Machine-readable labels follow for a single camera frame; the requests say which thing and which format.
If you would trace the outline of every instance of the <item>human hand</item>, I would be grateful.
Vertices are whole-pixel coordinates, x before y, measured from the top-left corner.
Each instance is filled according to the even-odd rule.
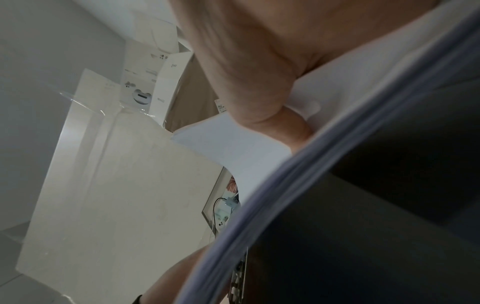
[[[285,107],[295,80],[438,0],[169,0],[213,89],[242,126],[288,145],[312,135]]]

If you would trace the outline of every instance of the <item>label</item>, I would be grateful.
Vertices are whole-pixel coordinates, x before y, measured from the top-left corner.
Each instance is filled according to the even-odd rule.
[[[218,109],[219,113],[223,113],[227,111],[227,108],[224,106],[220,99],[215,100],[216,108]]]

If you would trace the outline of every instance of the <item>dark fabric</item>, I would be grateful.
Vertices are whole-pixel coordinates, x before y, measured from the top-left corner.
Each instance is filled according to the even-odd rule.
[[[136,298],[133,304],[140,304],[140,298],[141,298],[141,295],[139,295],[138,298]]]

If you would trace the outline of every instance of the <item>floor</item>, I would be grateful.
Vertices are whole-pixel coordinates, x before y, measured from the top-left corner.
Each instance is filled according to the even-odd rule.
[[[0,299],[2,304],[69,304],[67,297],[15,269],[29,227],[25,223],[0,232]]]

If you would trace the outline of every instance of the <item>hand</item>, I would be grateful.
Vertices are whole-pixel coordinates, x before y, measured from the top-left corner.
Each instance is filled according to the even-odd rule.
[[[242,126],[293,151],[312,135],[284,106],[305,73],[438,0],[169,0],[212,87]]]

